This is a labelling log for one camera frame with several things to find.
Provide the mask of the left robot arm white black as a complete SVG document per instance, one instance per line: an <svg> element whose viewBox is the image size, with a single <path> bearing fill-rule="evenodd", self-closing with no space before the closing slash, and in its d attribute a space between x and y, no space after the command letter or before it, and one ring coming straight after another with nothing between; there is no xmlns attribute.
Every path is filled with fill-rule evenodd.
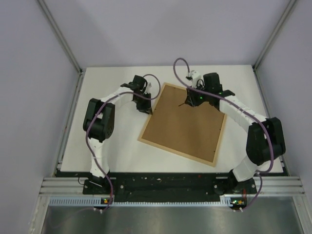
<svg viewBox="0 0 312 234"><path fill-rule="evenodd" d="M151 101L154 99L150 92L152 84L145 76L135 75L129 83L124 83L106 97L89 100L83 121L86 132L86 145L91 153L91 178L94 188L99 193L109 191L111 182L107 179L110 171L108 157L103 155L103 146L113 135L115 128L115 114L124 105L133 102L136 109L148 115L153 113Z"/></svg>

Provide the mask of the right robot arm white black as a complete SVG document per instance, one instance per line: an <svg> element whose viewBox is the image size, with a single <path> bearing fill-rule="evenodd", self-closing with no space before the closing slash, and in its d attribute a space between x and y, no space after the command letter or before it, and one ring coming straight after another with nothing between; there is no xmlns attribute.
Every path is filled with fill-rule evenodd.
<svg viewBox="0 0 312 234"><path fill-rule="evenodd" d="M197 71L189 71L186 76L191 81L187 87L185 103L197 107L208 102L218 111L234 120L247 133L246 156L229 172L228 188L239 193L245 188L245 181L251 179L267 163L267 172L274 160L286 151L281 121L258 114L241 102L235 93L223 90L218 73L203 76Z"/></svg>

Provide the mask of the wooden photo frame brown back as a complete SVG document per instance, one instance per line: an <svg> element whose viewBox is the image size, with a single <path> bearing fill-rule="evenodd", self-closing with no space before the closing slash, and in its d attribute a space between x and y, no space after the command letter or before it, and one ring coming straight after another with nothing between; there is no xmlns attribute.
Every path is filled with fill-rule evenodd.
<svg viewBox="0 0 312 234"><path fill-rule="evenodd" d="M215 167L227 117L207 102L178 107L186 95L185 88L164 83L138 140Z"/></svg>

